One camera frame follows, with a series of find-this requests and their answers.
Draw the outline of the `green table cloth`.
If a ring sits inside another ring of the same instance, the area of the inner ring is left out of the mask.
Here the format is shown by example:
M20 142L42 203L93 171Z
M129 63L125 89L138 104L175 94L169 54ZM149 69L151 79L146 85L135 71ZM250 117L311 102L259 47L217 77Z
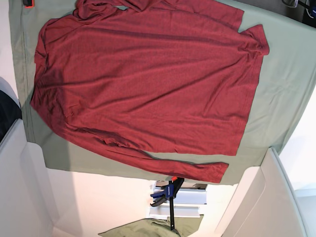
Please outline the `green table cloth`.
M164 175L150 173L102 157L54 134L30 105L34 87L34 54L42 26L52 18L72 13L73 0L39 0L25 8L20 0L9 1L11 46L18 98L27 140L41 146L45 165L50 169L102 174L148 180ZM289 144L316 85L316 56L312 47L316 30L288 17L228 0L227 5L244 11L240 30L261 24L270 47L264 57L259 84L249 120L236 156L202 156L155 153L167 158L196 163L229 164L221 184L233 185L244 171L259 166L269 147L278 153Z

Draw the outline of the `orange black clamp at edge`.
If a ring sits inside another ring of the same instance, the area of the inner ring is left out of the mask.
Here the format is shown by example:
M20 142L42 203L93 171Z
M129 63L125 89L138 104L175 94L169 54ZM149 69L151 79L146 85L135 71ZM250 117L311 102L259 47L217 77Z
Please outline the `orange black clamp at edge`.
M32 8L35 6L34 0L22 0L25 8Z

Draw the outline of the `aluminium frame rails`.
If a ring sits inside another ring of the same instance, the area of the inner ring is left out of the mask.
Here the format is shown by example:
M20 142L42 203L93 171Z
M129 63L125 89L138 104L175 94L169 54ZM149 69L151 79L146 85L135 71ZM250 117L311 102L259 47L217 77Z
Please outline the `aluminium frame rails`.
M170 202L165 201L157 207L149 207L148 218L167 219L170 216ZM207 208L207 185L184 182L173 201L174 216L198 218Z

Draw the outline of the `dark navy fabric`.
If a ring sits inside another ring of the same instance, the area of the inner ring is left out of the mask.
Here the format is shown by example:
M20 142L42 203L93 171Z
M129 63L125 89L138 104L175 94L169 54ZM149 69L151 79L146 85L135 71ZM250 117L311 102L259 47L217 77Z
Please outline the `dark navy fabric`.
M5 92L0 91L0 141L17 119L22 118L20 107Z

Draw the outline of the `white chair right side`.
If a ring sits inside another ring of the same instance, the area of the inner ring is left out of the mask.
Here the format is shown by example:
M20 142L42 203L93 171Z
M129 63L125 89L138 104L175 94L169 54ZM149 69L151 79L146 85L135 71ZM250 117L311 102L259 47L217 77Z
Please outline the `white chair right side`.
M220 237L314 237L316 187L295 190L274 148L244 172L221 220Z

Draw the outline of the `olive green cushion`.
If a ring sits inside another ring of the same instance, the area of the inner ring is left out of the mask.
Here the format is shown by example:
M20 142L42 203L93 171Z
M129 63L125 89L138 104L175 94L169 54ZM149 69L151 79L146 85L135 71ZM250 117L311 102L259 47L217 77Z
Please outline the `olive green cushion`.
M141 219L119 226L98 235L101 237L188 237L195 233L202 222L198 218L175 218L175 229L170 229L170 219Z

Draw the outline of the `white chair left side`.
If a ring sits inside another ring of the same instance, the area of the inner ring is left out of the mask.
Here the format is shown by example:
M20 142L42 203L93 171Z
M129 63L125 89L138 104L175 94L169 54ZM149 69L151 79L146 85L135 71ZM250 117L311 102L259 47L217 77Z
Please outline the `white chair left side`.
M19 106L5 79L0 80L0 90ZM0 142L0 235L51 237L54 209L49 188L42 150L27 141L24 123L17 119Z

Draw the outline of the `white chair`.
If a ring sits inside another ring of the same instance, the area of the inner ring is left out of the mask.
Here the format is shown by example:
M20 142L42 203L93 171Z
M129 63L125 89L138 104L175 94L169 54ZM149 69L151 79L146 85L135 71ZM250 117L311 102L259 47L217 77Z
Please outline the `white chair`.
M244 172L221 220L220 237L314 237L316 187L295 190L274 148Z
M19 106L5 79L0 80L0 90ZM42 150L27 141L24 123L17 119L0 142L0 235L51 237L54 209L49 188Z

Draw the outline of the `red long-sleeve T-shirt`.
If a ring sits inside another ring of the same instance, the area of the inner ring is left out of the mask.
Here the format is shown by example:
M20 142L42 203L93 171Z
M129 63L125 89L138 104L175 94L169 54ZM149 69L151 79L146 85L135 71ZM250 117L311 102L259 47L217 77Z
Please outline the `red long-sleeve T-shirt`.
M79 0L47 21L32 107L60 137L149 172L219 183L237 153L263 58L262 25L215 0Z

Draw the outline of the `blue black bar clamp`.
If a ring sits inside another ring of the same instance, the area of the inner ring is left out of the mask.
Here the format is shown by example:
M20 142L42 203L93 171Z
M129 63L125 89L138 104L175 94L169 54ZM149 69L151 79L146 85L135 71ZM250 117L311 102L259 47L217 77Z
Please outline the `blue black bar clamp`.
M150 204L151 207L158 207L164 202L169 201L171 231L175 230L174 199L184 183L184 180L184 178L172 177L171 180L168 181L168 185L162 186L162 191L150 195L154 199L154 202Z

